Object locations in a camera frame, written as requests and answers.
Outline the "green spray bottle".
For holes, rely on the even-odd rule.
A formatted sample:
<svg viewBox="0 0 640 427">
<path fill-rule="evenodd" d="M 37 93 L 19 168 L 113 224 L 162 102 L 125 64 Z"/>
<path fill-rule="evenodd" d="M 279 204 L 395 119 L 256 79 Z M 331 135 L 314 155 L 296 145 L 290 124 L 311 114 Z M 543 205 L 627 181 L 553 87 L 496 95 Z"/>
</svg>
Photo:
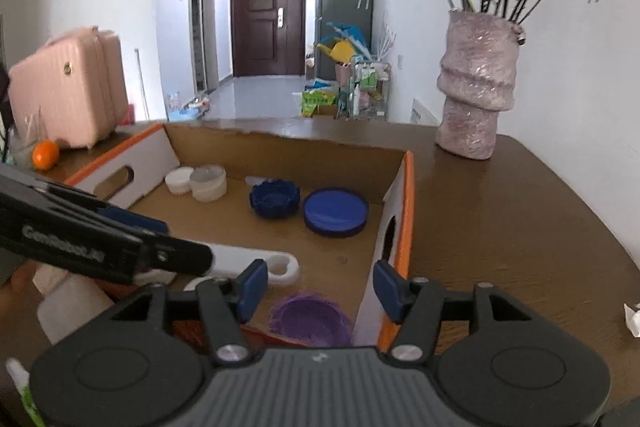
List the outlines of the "green spray bottle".
<svg viewBox="0 0 640 427">
<path fill-rule="evenodd" d="M 22 406 L 32 420 L 32 423 L 36 427 L 46 427 L 35 406 L 34 399 L 32 399 L 32 392 L 29 386 L 29 373 L 23 364 L 16 358 L 9 358 L 6 360 L 6 371 L 11 377 L 16 391 L 20 395 Z"/>
</svg>

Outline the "translucent plastic box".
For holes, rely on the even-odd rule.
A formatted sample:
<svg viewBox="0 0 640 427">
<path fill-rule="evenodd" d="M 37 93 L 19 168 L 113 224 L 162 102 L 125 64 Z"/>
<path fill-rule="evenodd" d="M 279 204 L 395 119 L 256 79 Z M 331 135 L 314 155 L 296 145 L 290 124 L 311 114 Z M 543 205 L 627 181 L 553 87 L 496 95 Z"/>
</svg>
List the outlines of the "translucent plastic box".
<svg viewBox="0 0 640 427">
<path fill-rule="evenodd" d="M 37 317 L 52 345 L 113 306 L 94 280 L 52 265 L 40 265 L 32 283 L 43 297 Z"/>
</svg>

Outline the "dark brown door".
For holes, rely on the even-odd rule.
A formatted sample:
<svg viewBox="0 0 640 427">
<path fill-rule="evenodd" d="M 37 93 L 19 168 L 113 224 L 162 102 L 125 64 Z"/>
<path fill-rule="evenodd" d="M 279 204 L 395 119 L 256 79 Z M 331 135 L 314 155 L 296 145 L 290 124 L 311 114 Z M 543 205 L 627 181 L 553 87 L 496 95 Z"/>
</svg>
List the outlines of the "dark brown door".
<svg viewBox="0 0 640 427">
<path fill-rule="evenodd" d="M 231 0 L 233 74 L 303 75 L 305 10 L 306 0 Z"/>
</svg>

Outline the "dark blue ridged cap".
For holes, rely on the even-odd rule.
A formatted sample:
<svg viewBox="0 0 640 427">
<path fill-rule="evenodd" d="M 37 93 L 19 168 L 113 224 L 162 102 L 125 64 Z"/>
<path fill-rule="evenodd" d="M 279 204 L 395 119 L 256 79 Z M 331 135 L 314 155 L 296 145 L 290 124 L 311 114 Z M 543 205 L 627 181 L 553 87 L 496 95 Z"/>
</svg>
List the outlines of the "dark blue ridged cap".
<svg viewBox="0 0 640 427">
<path fill-rule="evenodd" d="M 294 215 L 299 201 L 299 187 L 291 181 L 267 180 L 250 190 L 250 207 L 264 219 L 278 220 Z"/>
</svg>

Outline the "pink suitcase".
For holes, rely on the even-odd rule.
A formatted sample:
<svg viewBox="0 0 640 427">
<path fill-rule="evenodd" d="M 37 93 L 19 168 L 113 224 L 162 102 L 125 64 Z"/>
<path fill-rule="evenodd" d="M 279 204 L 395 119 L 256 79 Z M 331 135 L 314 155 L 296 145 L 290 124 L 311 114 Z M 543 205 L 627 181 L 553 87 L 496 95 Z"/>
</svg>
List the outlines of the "pink suitcase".
<svg viewBox="0 0 640 427">
<path fill-rule="evenodd" d="M 128 113 L 119 36 L 96 26 L 50 39 L 9 71 L 9 99 L 22 139 L 91 148 Z"/>
</svg>

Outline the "crumpled white tissue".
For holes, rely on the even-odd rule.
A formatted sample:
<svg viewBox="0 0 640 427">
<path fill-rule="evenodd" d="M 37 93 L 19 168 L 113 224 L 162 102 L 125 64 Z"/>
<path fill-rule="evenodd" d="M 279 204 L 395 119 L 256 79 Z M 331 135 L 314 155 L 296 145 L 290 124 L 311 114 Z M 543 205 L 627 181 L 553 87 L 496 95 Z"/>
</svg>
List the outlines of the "crumpled white tissue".
<svg viewBox="0 0 640 427">
<path fill-rule="evenodd" d="M 640 305 L 637 303 L 634 306 L 628 306 L 624 304 L 624 317 L 625 324 L 631 335 L 634 338 L 640 338 Z"/>
</svg>

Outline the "purple ridged cap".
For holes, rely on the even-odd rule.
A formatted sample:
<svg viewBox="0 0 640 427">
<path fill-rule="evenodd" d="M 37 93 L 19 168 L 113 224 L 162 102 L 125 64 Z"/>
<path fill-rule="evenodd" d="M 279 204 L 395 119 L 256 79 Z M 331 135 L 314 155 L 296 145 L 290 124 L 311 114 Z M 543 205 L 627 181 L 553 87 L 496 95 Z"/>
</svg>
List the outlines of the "purple ridged cap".
<svg viewBox="0 0 640 427">
<path fill-rule="evenodd" d="M 320 348 L 352 344 L 352 322 L 337 303 L 317 294 L 295 293 L 276 303 L 269 313 L 274 335 Z"/>
</svg>

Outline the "pink textured vase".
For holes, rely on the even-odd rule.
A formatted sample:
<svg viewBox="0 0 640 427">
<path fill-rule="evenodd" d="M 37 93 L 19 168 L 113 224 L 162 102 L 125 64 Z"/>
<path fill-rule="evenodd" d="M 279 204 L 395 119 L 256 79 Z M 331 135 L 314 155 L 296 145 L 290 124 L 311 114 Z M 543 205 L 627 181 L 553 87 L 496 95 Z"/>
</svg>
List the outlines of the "pink textured vase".
<svg viewBox="0 0 640 427">
<path fill-rule="evenodd" d="M 445 95 L 436 144 L 474 160 L 494 153 L 499 114 L 514 106 L 524 29 L 484 12 L 452 11 L 437 88 Z"/>
</svg>

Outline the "red cardboard box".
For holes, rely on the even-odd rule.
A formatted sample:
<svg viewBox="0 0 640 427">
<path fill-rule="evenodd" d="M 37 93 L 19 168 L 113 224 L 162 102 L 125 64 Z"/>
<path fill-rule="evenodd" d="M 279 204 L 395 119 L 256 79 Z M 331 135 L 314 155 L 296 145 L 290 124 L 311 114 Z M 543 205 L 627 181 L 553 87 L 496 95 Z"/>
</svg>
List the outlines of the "red cardboard box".
<svg viewBox="0 0 640 427">
<path fill-rule="evenodd" d="M 172 195 L 164 182 L 179 166 L 219 165 L 228 190 L 216 202 Z M 67 178 L 86 192 L 122 167 L 132 181 L 113 204 L 163 220 L 172 235 L 192 241 L 282 251 L 296 257 L 297 280 L 286 291 L 272 288 L 253 319 L 265 329 L 268 310 L 286 293 L 312 291 L 337 303 L 352 319 L 357 346 L 387 349 L 398 331 L 372 287 L 373 265 L 387 258 L 401 274 L 409 271 L 414 221 L 414 157 L 410 150 L 326 140 L 294 139 L 264 132 L 194 124 L 154 124 L 111 148 Z M 250 209 L 249 176 L 283 179 L 303 195 L 320 188 L 349 188 L 369 204 L 363 230 L 330 239 L 310 231 L 303 215 L 267 220 Z"/>
</svg>

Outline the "blue round lid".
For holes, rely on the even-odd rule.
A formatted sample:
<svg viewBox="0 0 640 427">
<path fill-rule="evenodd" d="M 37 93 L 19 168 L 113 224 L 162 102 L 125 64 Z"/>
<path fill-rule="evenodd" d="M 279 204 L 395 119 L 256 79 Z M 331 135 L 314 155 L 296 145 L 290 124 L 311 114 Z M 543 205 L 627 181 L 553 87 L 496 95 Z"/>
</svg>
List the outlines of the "blue round lid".
<svg viewBox="0 0 640 427">
<path fill-rule="evenodd" d="M 347 188 L 322 188 L 305 198 L 303 218 L 311 232 L 326 237 L 350 237 L 366 226 L 369 204 Z"/>
</svg>

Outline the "white round lid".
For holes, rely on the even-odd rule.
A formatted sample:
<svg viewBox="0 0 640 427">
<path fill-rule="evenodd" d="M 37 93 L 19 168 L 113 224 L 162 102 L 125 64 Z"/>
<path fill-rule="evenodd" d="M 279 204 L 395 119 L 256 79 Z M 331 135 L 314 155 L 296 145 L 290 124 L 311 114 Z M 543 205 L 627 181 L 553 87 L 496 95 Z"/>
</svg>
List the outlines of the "white round lid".
<svg viewBox="0 0 640 427">
<path fill-rule="evenodd" d="M 183 195 L 191 192 L 191 174 L 194 169 L 192 167 L 179 167 L 168 172 L 164 178 L 164 182 L 168 191 L 174 195 Z"/>
</svg>

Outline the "clear glass cup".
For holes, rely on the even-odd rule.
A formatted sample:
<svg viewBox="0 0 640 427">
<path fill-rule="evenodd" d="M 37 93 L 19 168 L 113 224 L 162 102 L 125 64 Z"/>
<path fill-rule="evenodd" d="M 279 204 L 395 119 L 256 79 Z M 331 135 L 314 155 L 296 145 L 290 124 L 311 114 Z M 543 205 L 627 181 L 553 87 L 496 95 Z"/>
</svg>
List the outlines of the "clear glass cup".
<svg viewBox="0 0 640 427">
<path fill-rule="evenodd" d="M 35 147 L 48 137 L 40 110 L 19 119 L 12 126 L 11 132 L 10 158 L 13 164 L 23 169 L 34 170 L 32 153 Z"/>
</svg>

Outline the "orange fruit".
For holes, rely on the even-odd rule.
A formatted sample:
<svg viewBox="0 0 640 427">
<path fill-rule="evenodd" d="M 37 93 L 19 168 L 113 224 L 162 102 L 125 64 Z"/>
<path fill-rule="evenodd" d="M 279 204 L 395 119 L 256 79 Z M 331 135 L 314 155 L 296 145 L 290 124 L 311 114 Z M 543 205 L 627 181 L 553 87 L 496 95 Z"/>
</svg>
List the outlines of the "orange fruit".
<svg viewBox="0 0 640 427">
<path fill-rule="evenodd" d="M 58 144 L 51 140 L 38 142 L 32 150 L 32 165 L 38 171 L 49 171 L 60 158 Z"/>
</svg>

